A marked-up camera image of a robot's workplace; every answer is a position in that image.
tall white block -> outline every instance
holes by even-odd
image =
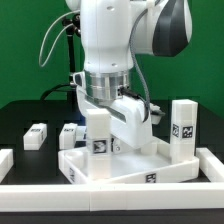
[[[92,180],[111,176],[110,113],[106,109],[87,110],[88,177]]]
[[[198,104],[191,100],[172,102],[170,155],[172,164],[193,159]]]

green background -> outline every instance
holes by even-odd
[[[224,118],[224,1],[190,0],[193,37],[175,58],[139,56],[152,99],[191,98]],[[44,34],[50,24],[68,12],[64,0],[1,0],[0,107],[14,100],[39,99],[41,94],[68,81],[66,37],[60,39],[49,64],[38,65]],[[49,46],[59,24],[50,36]],[[77,66],[82,67],[75,39]],[[135,90],[143,93],[137,77]],[[64,98],[54,93],[49,99]]]

black sticker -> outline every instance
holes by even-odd
[[[156,173],[152,173],[145,176],[146,183],[156,183]]]
[[[66,128],[66,129],[64,129],[64,131],[65,131],[65,132],[73,132],[73,131],[74,131],[74,129],[71,129],[71,128]]]
[[[31,129],[32,132],[39,132],[41,129]]]
[[[107,141],[100,140],[93,142],[93,154],[103,154],[107,152]]]
[[[193,137],[193,126],[183,127],[182,138]]]
[[[69,177],[71,181],[75,183],[75,171],[72,168],[69,169]]]
[[[180,132],[179,126],[174,124],[173,125],[173,135],[178,138],[179,137],[179,132]]]

black surface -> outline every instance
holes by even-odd
[[[0,148],[12,148],[14,166],[1,184],[69,183],[58,169],[59,135],[65,123],[82,124],[78,109],[67,101],[16,101],[0,110]],[[25,151],[23,135],[32,124],[46,123],[40,150]]]
[[[169,141],[170,101],[154,102],[166,113],[154,135]],[[24,152],[23,135],[32,124],[48,125],[48,137],[38,152]],[[0,148],[13,148],[15,165],[2,184],[67,184],[57,167],[58,137],[64,123],[84,121],[74,105],[66,101],[16,101],[0,110]],[[208,147],[224,158],[224,121],[199,105],[197,146]],[[207,181],[203,173],[194,181]],[[0,223],[130,223],[158,224],[223,223],[224,209],[149,210],[108,212],[0,213]]]

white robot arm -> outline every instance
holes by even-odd
[[[137,149],[150,144],[151,117],[144,121],[141,100],[123,96],[133,68],[130,38],[138,54],[175,56],[189,43],[192,21],[187,0],[66,0],[80,8],[84,71],[74,74],[83,115],[90,108],[107,107],[112,114],[111,134]],[[136,35],[132,28],[139,15]]]

